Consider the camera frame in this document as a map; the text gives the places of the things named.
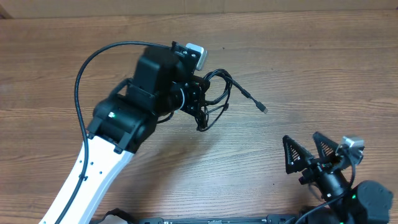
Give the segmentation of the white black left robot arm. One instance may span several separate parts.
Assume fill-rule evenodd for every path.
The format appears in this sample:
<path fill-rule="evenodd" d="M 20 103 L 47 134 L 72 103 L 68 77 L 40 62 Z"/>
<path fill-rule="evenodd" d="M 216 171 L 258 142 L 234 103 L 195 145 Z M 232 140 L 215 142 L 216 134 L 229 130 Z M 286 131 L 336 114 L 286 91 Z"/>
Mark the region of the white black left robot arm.
<path fill-rule="evenodd" d="M 177 110 L 207 127 L 205 92 L 209 82 L 195 75 L 207 52 L 195 44 L 146 43 L 131 78 L 124 79 L 82 124 L 77 160 L 42 223 L 89 223 L 141 144 Z"/>

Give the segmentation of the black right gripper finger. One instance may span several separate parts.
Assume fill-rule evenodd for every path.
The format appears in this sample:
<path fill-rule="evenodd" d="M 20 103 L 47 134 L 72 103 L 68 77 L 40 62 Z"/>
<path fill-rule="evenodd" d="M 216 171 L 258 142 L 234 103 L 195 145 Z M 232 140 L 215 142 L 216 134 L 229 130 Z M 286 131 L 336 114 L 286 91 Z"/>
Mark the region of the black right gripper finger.
<path fill-rule="evenodd" d="M 338 143 L 332 141 L 322 133 L 315 132 L 312 137 L 320 159 L 329 159 L 337 150 Z"/>
<path fill-rule="evenodd" d="M 287 174 L 303 171 L 314 159 L 314 156 L 308 150 L 288 135 L 282 138 L 282 144 L 285 152 L 285 170 Z"/>

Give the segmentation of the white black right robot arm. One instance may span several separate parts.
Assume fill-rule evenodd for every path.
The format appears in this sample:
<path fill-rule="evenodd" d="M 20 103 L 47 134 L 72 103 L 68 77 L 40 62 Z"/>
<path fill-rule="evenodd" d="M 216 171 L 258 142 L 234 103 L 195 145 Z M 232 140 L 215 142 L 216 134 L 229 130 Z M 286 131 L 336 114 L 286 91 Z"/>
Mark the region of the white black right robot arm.
<path fill-rule="evenodd" d="M 317 157 L 288 135 L 282 138 L 286 173 L 301 172 L 299 182 L 314 185 L 324 200 L 305 209 L 296 223 L 389 223 L 393 193 L 373 180 L 353 185 L 364 140 L 343 136 L 337 143 L 319 132 L 312 138 Z"/>

